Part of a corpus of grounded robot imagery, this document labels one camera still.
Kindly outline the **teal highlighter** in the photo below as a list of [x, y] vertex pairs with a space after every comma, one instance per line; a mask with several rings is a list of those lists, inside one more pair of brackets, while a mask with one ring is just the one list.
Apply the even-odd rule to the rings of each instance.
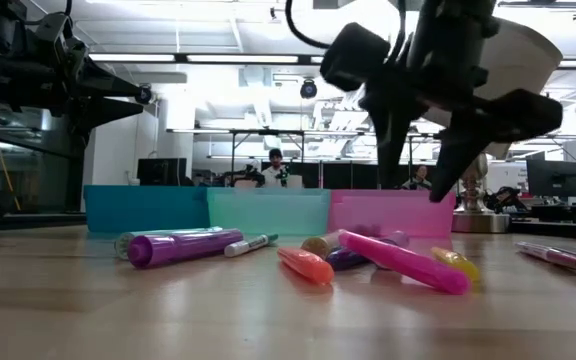
[[190, 229], [165, 229], [165, 230], [147, 230], [140, 232], [125, 232], [122, 233], [114, 242], [114, 249], [116, 256], [121, 260], [128, 259], [128, 248], [132, 240], [137, 236], [142, 235], [166, 235], [171, 234], [191, 234], [203, 232], [217, 232], [221, 231], [222, 227], [208, 227], [208, 228], [190, 228]]

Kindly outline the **black monitor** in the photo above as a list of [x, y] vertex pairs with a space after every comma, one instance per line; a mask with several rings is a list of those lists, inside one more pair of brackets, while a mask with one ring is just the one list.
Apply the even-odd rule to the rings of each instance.
[[181, 186], [185, 178], [185, 158], [148, 158], [138, 160], [137, 179], [142, 186]]
[[528, 160], [526, 165], [531, 195], [576, 197], [576, 163]]

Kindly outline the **yellow highlighter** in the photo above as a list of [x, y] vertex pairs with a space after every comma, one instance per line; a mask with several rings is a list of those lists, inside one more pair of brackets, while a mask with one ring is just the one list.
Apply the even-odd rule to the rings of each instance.
[[439, 247], [432, 247], [431, 253], [435, 260], [463, 272], [472, 282], [480, 280], [477, 266], [462, 254]]

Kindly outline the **maroon white marker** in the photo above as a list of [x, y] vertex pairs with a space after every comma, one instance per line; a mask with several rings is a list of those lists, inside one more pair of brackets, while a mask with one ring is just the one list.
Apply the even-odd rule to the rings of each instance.
[[574, 252], [529, 242], [517, 242], [515, 247], [525, 255], [576, 271], [576, 253]]

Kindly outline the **pink plastic bin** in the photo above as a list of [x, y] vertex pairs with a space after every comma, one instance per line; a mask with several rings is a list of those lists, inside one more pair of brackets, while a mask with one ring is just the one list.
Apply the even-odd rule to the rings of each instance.
[[428, 197], [428, 191], [418, 190], [332, 190], [327, 230], [366, 236], [402, 231], [410, 237], [448, 238], [456, 195], [449, 192], [439, 203]]

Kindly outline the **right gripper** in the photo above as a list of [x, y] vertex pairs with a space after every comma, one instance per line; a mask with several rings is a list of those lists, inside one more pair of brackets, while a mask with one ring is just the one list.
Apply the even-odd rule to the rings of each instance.
[[490, 143], [510, 143], [560, 127], [561, 104], [542, 90], [562, 60], [532, 29], [504, 19], [429, 19], [400, 50], [357, 23], [326, 51], [320, 73], [343, 90], [362, 89], [373, 122], [379, 184], [396, 186], [410, 123], [443, 125], [429, 195], [441, 202]]

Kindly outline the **orange highlighter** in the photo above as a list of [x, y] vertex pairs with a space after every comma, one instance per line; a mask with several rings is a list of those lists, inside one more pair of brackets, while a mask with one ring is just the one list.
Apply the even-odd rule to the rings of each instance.
[[279, 247], [277, 255], [284, 265], [312, 283], [327, 285], [334, 278], [331, 265], [314, 253], [300, 248]]

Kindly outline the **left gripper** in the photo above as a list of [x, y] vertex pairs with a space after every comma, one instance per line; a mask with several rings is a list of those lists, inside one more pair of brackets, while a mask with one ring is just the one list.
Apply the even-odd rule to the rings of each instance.
[[[76, 36], [58, 36], [51, 59], [57, 75], [57, 100], [49, 111], [67, 121], [73, 137], [88, 139], [91, 130], [109, 122], [141, 114], [152, 102], [149, 85], [135, 85], [100, 67], [89, 58], [89, 48]], [[88, 98], [83, 89], [86, 71], [86, 94], [100, 97], [133, 97], [137, 103], [109, 98]]]

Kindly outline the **blue plastic bin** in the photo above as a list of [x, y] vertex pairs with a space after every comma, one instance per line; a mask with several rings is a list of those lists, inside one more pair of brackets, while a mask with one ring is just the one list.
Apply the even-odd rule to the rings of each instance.
[[204, 187], [85, 185], [84, 203], [91, 232], [210, 226]]

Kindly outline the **teal plastic bin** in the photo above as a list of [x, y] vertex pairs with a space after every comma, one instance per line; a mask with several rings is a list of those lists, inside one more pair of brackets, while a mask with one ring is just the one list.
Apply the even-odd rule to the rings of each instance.
[[207, 203], [212, 226], [310, 236], [327, 229], [330, 195], [327, 189], [209, 188]]

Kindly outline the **person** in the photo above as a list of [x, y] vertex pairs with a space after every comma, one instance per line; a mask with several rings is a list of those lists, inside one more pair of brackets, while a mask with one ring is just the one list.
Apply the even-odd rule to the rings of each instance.
[[289, 173], [286, 167], [282, 164], [283, 155], [280, 149], [274, 148], [269, 151], [268, 158], [270, 165], [262, 171], [264, 176], [265, 188], [276, 188], [287, 186], [287, 178]]
[[413, 176], [402, 185], [402, 188], [407, 190], [430, 190], [432, 184], [427, 180], [427, 174], [427, 167], [419, 165]]

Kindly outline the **white shade table lamp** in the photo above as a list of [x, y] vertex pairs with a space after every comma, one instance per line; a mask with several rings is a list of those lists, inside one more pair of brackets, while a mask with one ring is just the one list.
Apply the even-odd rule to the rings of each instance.
[[[488, 81], [475, 94], [484, 99], [499, 97], [521, 88], [539, 93], [563, 59], [560, 50], [537, 31], [502, 19], [499, 33], [483, 47], [480, 65], [489, 71]], [[452, 231], [505, 233], [510, 217], [487, 210], [483, 204], [484, 176], [488, 173], [487, 155], [503, 159], [510, 144], [491, 143], [466, 168], [460, 183], [465, 204], [453, 211], [456, 201], [451, 193], [439, 204], [427, 203], [414, 212], [408, 233], [419, 237], [443, 238]]]

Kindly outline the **blue highlighter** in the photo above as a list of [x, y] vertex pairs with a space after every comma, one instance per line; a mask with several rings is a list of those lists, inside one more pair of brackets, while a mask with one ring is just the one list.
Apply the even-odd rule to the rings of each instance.
[[366, 257], [343, 247], [333, 250], [327, 255], [325, 261], [334, 271], [348, 270], [370, 262]]

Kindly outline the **white marker green cap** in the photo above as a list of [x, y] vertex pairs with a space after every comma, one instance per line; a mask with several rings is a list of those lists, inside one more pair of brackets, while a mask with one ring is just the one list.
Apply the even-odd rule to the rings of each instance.
[[278, 234], [259, 235], [254, 238], [244, 239], [239, 242], [229, 244], [224, 248], [224, 255], [232, 258], [245, 253], [257, 250], [274, 243], [279, 238]]

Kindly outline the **pink highlighter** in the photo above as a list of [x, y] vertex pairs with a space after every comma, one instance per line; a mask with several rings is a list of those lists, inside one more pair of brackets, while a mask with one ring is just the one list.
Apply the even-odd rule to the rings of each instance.
[[440, 291], [462, 295], [471, 288], [470, 279], [459, 270], [396, 245], [344, 231], [339, 243], [381, 266]]

